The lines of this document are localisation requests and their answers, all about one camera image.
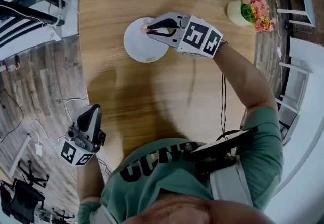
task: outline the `person's left arm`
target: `person's left arm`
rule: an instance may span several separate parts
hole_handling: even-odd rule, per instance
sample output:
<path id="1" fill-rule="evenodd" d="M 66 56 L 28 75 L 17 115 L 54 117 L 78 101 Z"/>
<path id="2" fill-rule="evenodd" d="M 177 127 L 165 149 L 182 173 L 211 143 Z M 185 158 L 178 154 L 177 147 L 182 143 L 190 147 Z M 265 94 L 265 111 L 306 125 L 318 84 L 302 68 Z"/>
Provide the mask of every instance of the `person's left arm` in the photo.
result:
<path id="1" fill-rule="evenodd" d="M 100 207 L 100 196 L 105 186 L 96 156 L 77 169 L 77 193 L 80 199 L 78 223 L 89 223 L 90 213 Z"/>

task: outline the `white plate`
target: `white plate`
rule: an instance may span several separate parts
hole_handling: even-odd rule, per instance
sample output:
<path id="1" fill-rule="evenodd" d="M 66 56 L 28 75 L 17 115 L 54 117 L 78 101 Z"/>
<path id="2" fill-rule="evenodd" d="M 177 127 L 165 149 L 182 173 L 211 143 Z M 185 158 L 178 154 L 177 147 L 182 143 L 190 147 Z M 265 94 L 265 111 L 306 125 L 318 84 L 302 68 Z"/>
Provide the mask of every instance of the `white plate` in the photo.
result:
<path id="1" fill-rule="evenodd" d="M 168 45 L 153 40 L 146 33 L 141 32 L 142 25 L 149 24 L 154 18 L 143 17 L 132 22 L 124 34 L 124 47 L 129 56 L 139 62 L 153 62 L 162 58 L 168 50 Z M 160 33 L 168 33 L 166 28 L 158 30 Z"/>

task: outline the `flower pot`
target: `flower pot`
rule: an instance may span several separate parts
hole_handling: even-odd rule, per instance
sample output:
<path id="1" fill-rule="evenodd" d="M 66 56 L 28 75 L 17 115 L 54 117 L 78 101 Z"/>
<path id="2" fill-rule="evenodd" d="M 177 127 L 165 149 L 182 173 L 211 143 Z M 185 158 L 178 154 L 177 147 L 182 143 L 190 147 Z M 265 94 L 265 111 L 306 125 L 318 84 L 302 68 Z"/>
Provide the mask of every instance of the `flower pot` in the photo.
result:
<path id="1" fill-rule="evenodd" d="M 251 23 L 241 13 L 241 1 L 230 1 L 227 5 L 227 16 L 236 25 L 246 26 Z"/>

